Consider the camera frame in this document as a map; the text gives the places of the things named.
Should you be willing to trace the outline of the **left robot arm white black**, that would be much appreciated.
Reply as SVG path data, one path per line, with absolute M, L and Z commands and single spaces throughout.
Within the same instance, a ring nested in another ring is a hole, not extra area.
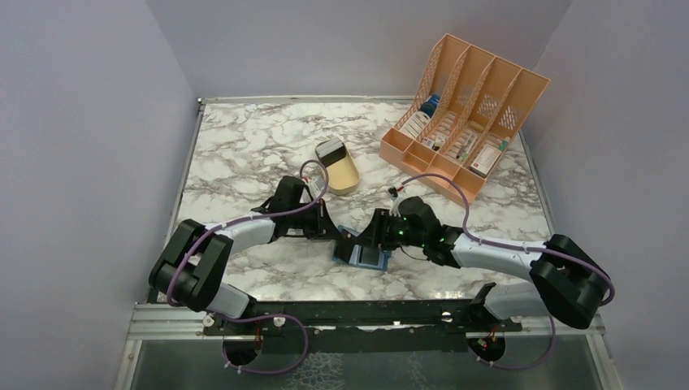
M 215 227 L 182 221 L 153 266 L 149 286 L 178 306 L 220 314 L 232 331 L 246 333 L 255 323 L 253 298 L 223 283 L 228 259 L 286 237 L 293 229 L 307 240 L 340 238 L 325 201 L 304 180 L 285 176 L 275 193 L 245 217 Z

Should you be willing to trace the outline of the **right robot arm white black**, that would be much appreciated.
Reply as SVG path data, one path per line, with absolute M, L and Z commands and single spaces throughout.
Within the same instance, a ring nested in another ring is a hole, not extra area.
M 591 324 L 613 295 L 612 282 L 569 237 L 545 242 L 497 240 L 474 236 L 465 228 L 442 224 L 420 197 L 378 208 L 361 233 L 342 231 L 335 254 L 348 260 L 356 248 L 393 251 L 420 248 L 439 266 L 480 268 L 522 279 L 520 284 L 490 287 L 469 308 L 470 323 L 487 331 L 501 319 L 550 315 L 576 329 Z

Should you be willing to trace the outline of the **blue card holder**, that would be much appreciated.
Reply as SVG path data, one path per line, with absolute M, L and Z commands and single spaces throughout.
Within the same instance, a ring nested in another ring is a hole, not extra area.
M 359 232 L 343 225 L 337 228 L 342 238 L 336 242 L 333 249 L 331 259 L 334 262 L 367 270 L 387 270 L 392 257 L 391 251 L 361 246 L 355 242 Z

